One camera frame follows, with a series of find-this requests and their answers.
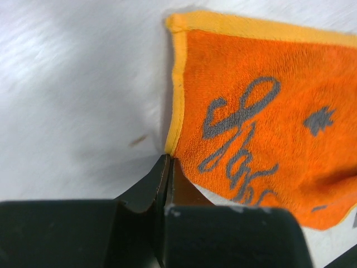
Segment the white surface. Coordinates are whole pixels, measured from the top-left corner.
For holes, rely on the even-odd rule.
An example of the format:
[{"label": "white surface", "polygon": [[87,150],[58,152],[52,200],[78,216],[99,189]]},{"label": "white surface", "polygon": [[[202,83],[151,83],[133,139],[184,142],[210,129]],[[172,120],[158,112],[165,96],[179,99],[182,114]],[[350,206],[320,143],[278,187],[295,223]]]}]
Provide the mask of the white surface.
[{"label": "white surface", "polygon": [[[0,200],[113,198],[140,179],[170,124],[163,19],[198,8],[357,33],[355,0],[2,0]],[[350,226],[305,234],[317,267],[357,242]]]}]

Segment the yellow towel edge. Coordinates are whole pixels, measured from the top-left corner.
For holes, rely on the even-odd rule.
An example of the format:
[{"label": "yellow towel edge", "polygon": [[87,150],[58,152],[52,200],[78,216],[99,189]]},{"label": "yellow towel edge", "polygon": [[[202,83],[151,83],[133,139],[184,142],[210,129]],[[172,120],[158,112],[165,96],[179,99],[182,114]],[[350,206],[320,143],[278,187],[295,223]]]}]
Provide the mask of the yellow towel edge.
[{"label": "yellow towel edge", "polygon": [[173,14],[167,19],[167,24],[172,32],[203,30],[253,39],[307,42],[357,48],[356,35],[209,11]]},{"label": "yellow towel edge", "polygon": [[165,144],[165,153],[173,156],[179,142],[185,113],[184,72],[187,59],[187,36],[184,30],[186,27],[185,18],[171,16],[166,20],[166,27],[172,32],[173,46],[175,48],[175,63],[172,71],[172,117]]}]

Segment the microfiber cloth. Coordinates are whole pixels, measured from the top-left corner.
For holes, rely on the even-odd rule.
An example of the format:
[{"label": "microfiber cloth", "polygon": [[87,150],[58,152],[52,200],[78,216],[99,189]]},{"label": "microfiber cloth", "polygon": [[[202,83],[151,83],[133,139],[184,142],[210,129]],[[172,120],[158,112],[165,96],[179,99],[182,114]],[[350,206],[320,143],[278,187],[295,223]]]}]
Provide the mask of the microfiber cloth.
[{"label": "microfiber cloth", "polygon": [[357,37],[206,11],[175,47],[166,152],[242,205],[327,229],[357,204]]}]

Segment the gray logo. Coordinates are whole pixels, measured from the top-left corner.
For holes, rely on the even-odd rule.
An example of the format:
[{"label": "gray logo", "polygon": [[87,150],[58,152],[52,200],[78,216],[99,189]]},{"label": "gray logo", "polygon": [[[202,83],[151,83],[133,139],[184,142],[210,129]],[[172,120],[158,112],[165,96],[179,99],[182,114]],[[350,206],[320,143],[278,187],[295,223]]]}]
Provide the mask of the gray logo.
[{"label": "gray logo", "polygon": [[[245,103],[250,93],[253,91],[254,87],[260,83],[266,83],[266,82],[273,83],[272,90],[267,95],[265,95],[260,101],[252,104],[249,107],[246,107]],[[277,94],[280,92],[280,89],[281,89],[280,82],[277,81],[274,77],[259,77],[258,79],[254,80],[248,85],[246,91],[239,99],[239,109],[235,113],[232,113],[230,116],[216,123],[215,125],[211,125],[211,122],[214,119],[214,111],[220,107],[226,106],[227,101],[224,98],[219,98],[212,101],[212,103],[209,105],[207,109],[207,115],[204,121],[203,138],[204,139],[214,138],[232,128],[236,128],[237,132],[232,138],[230,138],[225,144],[223,144],[221,148],[219,148],[217,151],[215,151],[213,154],[211,154],[205,160],[203,160],[203,162],[198,166],[199,172],[201,173],[210,172],[219,164],[219,161],[227,152],[227,149],[232,144],[232,142],[235,141],[242,134],[243,124],[247,120],[253,118],[256,114],[262,111],[270,102],[272,102],[277,96]],[[249,183],[255,178],[272,175],[279,168],[279,165],[275,164],[275,166],[269,170],[262,170],[252,173],[251,168],[248,166],[248,164],[253,161],[253,155],[251,152],[248,151],[246,146],[251,141],[251,139],[255,134],[256,123],[257,122],[254,121],[253,123],[250,124],[250,131],[247,135],[247,138],[244,140],[238,152],[234,154],[232,158],[229,160],[226,167],[226,176],[231,181],[230,183],[231,189],[235,188],[240,178],[243,176],[243,174],[245,174],[243,184],[238,190],[238,195],[232,199],[233,201],[237,201],[243,204],[250,204],[254,196],[254,189],[251,186],[249,186]],[[234,164],[242,157],[245,158],[244,161],[241,163],[238,171],[232,174]],[[275,194],[272,190],[266,189],[260,195],[255,205],[259,205],[262,202],[265,195],[269,193]]]},{"label": "gray logo", "polygon": [[332,126],[333,121],[331,120],[332,114],[335,110],[327,112],[329,108],[323,107],[321,110],[317,111],[310,115],[304,122],[303,125],[308,127],[311,131],[311,134],[315,137],[317,136],[319,130],[325,130],[326,126]]}]

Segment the black plastic part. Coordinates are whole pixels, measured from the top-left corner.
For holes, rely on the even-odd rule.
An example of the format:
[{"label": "black plastic part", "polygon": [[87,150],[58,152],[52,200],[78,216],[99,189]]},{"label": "black plastic part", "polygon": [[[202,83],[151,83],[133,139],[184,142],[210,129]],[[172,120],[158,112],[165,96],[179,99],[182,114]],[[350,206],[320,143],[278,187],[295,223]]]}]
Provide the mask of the black plastic part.
[{"label": "black plastic part", "polygon": [[116,207],[112,200],[2,203],[0,267],[101,267]]},{"label": "black plastic part", "polygon": [[153,206],[169,167],[161,156],[114,200],[0,203],[0,267],[151,267]]},{"label": "black plastic part", "polygon": [[302,231],[289,212],[214,206],[183,175],[178,160],[172,167],[165,267],[312,268]]},{"label": "black plastic part", "polygon": [[179,161],[165,155],[114,200],[1,203],[0,267],[312,264],[302,231],[288,212],[214,206],[184,176]]}]

